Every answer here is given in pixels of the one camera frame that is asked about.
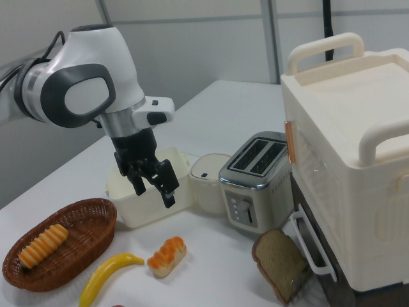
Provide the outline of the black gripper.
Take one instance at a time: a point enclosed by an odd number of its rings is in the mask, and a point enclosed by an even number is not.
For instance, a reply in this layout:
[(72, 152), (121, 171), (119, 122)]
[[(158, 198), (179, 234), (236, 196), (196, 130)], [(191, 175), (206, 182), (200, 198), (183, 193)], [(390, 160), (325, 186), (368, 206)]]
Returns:
[(151, 177), (153, 184), (160, 192), (165, 208), (175, 203), (174, 192), (179, 181), (169, 160), (158, 161), (155, 156), (157, 142), (152, 128), (143, 129), (131, 136), (111, 139), (120, 173), (128, 175), (136, 195), (146, 191), (143, 177)]

